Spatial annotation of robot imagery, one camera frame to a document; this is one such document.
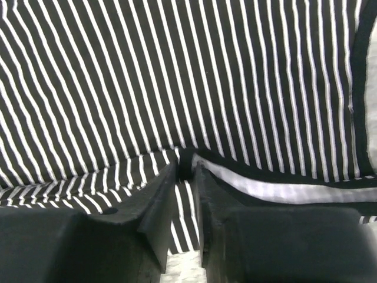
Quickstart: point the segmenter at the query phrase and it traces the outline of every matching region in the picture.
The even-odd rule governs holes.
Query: black and white stripe
[[[101,213],[191,147],[372,181],[350,67],[367,3],[1,0],[1,205]],[[173,253],[198,247],[188,181],[176,196]]]

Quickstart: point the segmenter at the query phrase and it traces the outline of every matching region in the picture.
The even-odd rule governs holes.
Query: gray floor
[[[368,55],[368,79],[366,83],[366,125],[368,131],[368,152],[371,162],[377,169],[377,28],[375,27]],[[369,224],[377,239],[377,222]],[[168,257],[166,274],[161,283],[202,283],[206,281],[206,271],[200,268],[197,251]]]

